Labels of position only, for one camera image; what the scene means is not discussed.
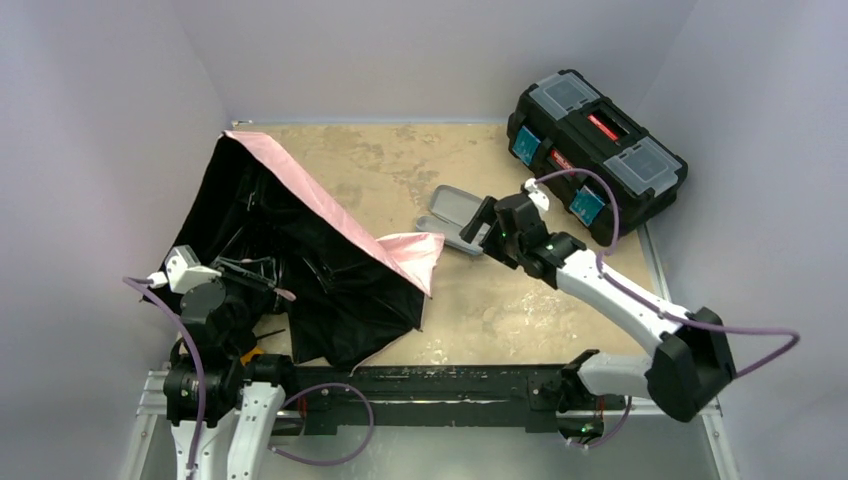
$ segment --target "pink fabric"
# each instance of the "pink fabric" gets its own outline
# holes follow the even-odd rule
[[[244,145],[280,183],[351,243],[431,296],[433,268],[442,253],[444,235],[400,233],[375,240],[273,138],[259,132],[226,131],[224,135]]]

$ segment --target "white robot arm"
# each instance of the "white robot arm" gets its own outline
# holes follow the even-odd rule
[[[238,409],[232,405],[220,416],[213,413],[220,409],[207,410],[207,418],[200,427],[193,472],[188,470],[187,464],[197,422],[188,418],[169,418],[177,451],[177,480],[189,478],[190,474],[193,474],[191,478],[194,480],[259,478],[274,420],[286,399],[279,378],[273,378],[282,373],[278,368],[279,357],[258,355],[252,360],[256,363],[248,364]],[[207,393],[215,393],[219,386],[213,381],[207,382],[207,388]],[[183,398],[190,402],[193,392],[186,392]]]
[[[486,197],[460,235],[470,242],[489,225],[481,242],[484,253],[588,303],[645,350],[639,356],[597,350],[581,354],[563,369],[566,398],[561,407],[615,394],[651,399],[682,422],[694,418],[735,378],[730,347],[724,333],[681,326],[665,317],[711,325],[721,325],[721,319],[707,308],[693,313],[668,302],[609,266],[602,274],[597,254],[586,245],[566,233],[548,232],[540,217],[548,205],[545,194],[528,181],[519,194]]]

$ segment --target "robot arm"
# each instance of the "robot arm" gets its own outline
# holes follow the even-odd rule
[[[286,391],[299,390],[291,359],[256,350],[252,333],[264,306],[284,292],[235,261],[216,262],[216,268],[203,266],[191,247],[179,246],[166,258],[164,271],[148,276],[152,287],[168,285],[183,295],[180,321],[201,352],[205,372],[201,382],[189,356],[174,351],[162,388],[179,480],[258,478]],[[198,426],[200,389],[205,389],[206,405]],[[192,450],[196,454],[189,471]]]
[[[598,271],[597,255],[566,233],[549,233],[541,220],[548,200],[525,184],[501,200],[486,197],[462,230],[470,242],[490,225],[483,251],[510,268],[521,266],[533,278],[588,303],[616,323],[645,349],[642,356],[617,356],[588,350],[563,368],[562,410],[593,396],[616,394],[649,398],[670,417],[688,422],[736,375],[723,333],[683,327],[623,292]],[[695,313],[639,287],[609,266],[604,275],[635,292],[661,312],[721,325],[707,308]]]

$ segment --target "black fabric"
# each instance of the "black fabric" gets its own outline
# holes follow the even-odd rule
[[[424,294],[354,246],[285,188],[238,141],[222,136],[174,246],[201,263],[274,257],[296,363],[352,368],[421,326]],[[180,295],[157,291],[175,310]]]

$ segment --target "gray plastic lid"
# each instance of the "gray plastic lid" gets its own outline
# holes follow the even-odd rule
[[[536,82],[536,85],[539,87],[530,92],[530,98],[536,100],[554,120],[600,98],[598,92],[571,72],[565,75],[555,73]]]
[[[489,230],[488,227],[484,225],[483,228],[477,232],[477,236],[474,238],[473,243],[464,242],[459,237],[459,232],[462,230],[462,227],[464,227],[464,225],[446,222],[441,218],[431,217],[429,215],[420,217],[418,221],[415,222],[416,231],[444,234],[445,243],[449,246],[469,255],[482,255],[483,247],[480,246],[480,242],[483,241],[483,235],[485,235]]]
[[[607,159],[604,165],[636,195],[649,188],[654,189],[654,195],[659,195],[673,187],[677,183],[676,171],[681,167],[680,162],[650,137],[625,148],[622,153]]]
[[[465,190],[439,185],[430,197],[430,211],[442,220],[461,227],[468,225],[483,200]]]
[[[483,248],[480,242],[489,231],[488,225],[483,225],[471,243],[463,241],[459,232],[477,213],[483,200],[464,190],[450,185],[439,185],[430,197],[430,212],[435,217],[421,217],[415,224],[419,232],[443,233],[445,243],[469,255],[481,255]]]

